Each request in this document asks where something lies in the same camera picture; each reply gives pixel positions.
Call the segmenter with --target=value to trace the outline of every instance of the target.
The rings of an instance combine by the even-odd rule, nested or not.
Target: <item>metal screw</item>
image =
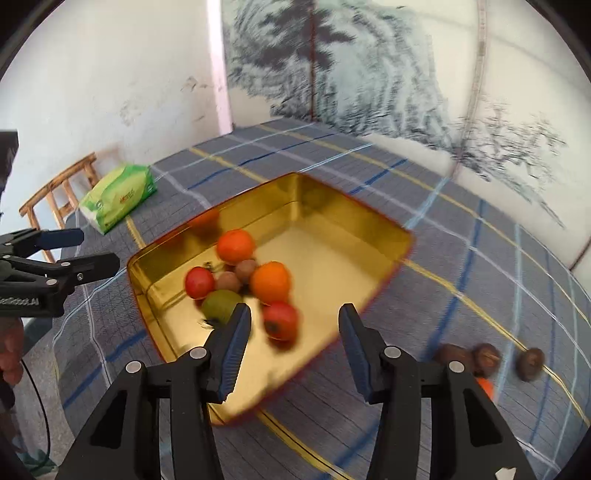
[[[400,351],[400,348],[398,348],[398,347],[387,346],[384,349],[384,355],[387,356],[388,358],[399,358],[400,355],[402,355],[402,352]]]
[[[464,371],[464,364],[454,360],[453,362],[449,362],[449,370],[461,374]]]
[[[207,355],[207,350],[205,350],[205,348],[203,348],[202,346],[198,346],[191,350],[191,353],[189,355],[191,355],[191,358],[199,360],[200,358],[203,358]]]
[[[142,364],[139,363],[137,360],[132,360],[127,365],[125,365],[125,369],[130,374],[136,374],[142,368]]]

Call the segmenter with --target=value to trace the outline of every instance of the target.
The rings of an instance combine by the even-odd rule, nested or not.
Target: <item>black cable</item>
[[[49,434],[49,421],[47,420],[47,413],[45,411],[45,406],[43,405],[43,400],[41,400],[41,395],[39,395],[39,390],[37,390],[37,386],[35,385],[35,381],[33,380],[33,377],[31,376],[31,372],[27,368],[27,364],[25,364],[24,360],[21,360],[21,363],[25,369],[25,372],[27,372],[27,375],[29,376],[29,380],[31,380],[31,383],[33,384],[33,388],[35,389],[35,393],[37,394],[37,400],[39,400],[39,405],[41,406],[41,411],[43,412],[43,419],[45,420],[45,429],[47,432],[47,451],[45,454],[45,458],[43,459],[43,461],[39,465],[34,466],[33,468],[31,468],[29,470],[31,473],[33,473],[33,472],[36,472],[37,470],[45,467],[47,462],[49,461],[49,454],[51,452],[51,436]]]

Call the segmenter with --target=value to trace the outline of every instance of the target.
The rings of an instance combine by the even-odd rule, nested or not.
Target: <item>wooden chair back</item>
[[[55,178],[41,187],[35,193],[35,195],[29,198],[24,203],[24,205],[18,209],[18,213],[21,214],[21,217],[26,215],[31,226],[37,230],[40,230],[41,228],[39,226],[39,220],[35,215],[34,207],[37,203],[45,198],[49,203],[49,207],[51,208],[53,217],[56,219],[58,227],[65,228],[66,217],[74,212],[74,210],[76,210],[78,207],[78,198],[76,198],[74,190],[72,190],[70,178],[76,173],[82,172],[88,179],[90,188],[94,187],[99,182],[99,177],[96,174],[96,170],[93,166],[95,161],[96,154],[91,153],[90,155],[85,156],[82,160],[77,161],[72,166],[65,169],[63,172],[55,176]],[[53,195],[54,190],[59,187],[62,187],[66,191],[66,196],[68,198],[67,203],[62,207],[57,206],[55,195]],[[45,258],[48,262],[55,263],[55,259],[53,258],[53,255],[50,251],[44,250],[43,254],[45,255]]]

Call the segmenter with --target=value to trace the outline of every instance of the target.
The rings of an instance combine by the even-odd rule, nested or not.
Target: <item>golden tray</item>
[[[213,228],[206,225],[208,218],[214,218]],[[245,297],[252,311],[252,334],[234,392],[222,405],[211,406],[217,424],[258,405],[332,343],[339,334],[341,305],[353,303],[363,310],[394,275],[413,242],[410,232],[396,222],[305,174],[290,173],[243,192],[129,259],[139,310],[166,362],[203,345],[209,336],[209,325],[184,291],[184,277],[207,262],[221,269],[215,243],[221,233],[236,228],[254,238],[259,263],[276,260],[290,270],[300,330],[291,348],[278,348],[265,334],[258,300]]]

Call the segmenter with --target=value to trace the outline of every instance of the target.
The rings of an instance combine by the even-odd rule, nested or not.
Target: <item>gray checkered cloth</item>
[[[281,132],[252,127],[197,147],[269,179],[307,168],[310,175],[354,194],[413,228],[417,241],[410,258],[455,285],[524,345],[542,348],[547,364],[563,379],[586,415],[591,416],[591,327],[563,292],[574,299],[587,317],[589,298],[543,245],[465,189],[367,145],[362,138],[342,135],[324,125],[287,119],[266,125]],[[302,140],[300,135],[321,138],[346,151],[360,148],[360,154],[405,175],[392,174],[350,154]],[[159,161],[153,173],[158,179],[158,192],[131,213],[146,243],[210,205],[256,185],[240,172],[189,150]],[[467,208],[458,207],[440,194]],[[86,240],[81,248],[66,249],[63,258],[112,251],[125,265],[138,250],[125,222],[105,236],[90,228],[78,214],[68,220],[68,226],[74,225],[85,230]],[[80,431],[127,362],[160,362],[132,296],[127,274],[122,270],[114,279],[78,288],[67,299],[66,315],[54,321],[59,391],[74,434]],[[497,405],[540,479],[553,478],[584,435],[583,420],[564,390],[546,374],[530,384],[520,382],[512,367],[514,344],[440,283],[402,267],[369,306],[363,320],[377,328],[387,343],[398,345],[419,359],[428,357],[439,342],[468,348],[490,342],[503,352],[505,363],[496,379]],[[356,480],[365,478],[380,408],[367,406],[357,394],[340,345],[327,350],[265,408],[324,459]],[[418,477],[426,479],[431,442],[427,400],[423,401],[423,413]],[[172,478],[168,415],[168,407],[163,405],[163,477]],[[255,417],[238,426],[215,428],[215,438],[227,479],[328,478],[278,441]]]

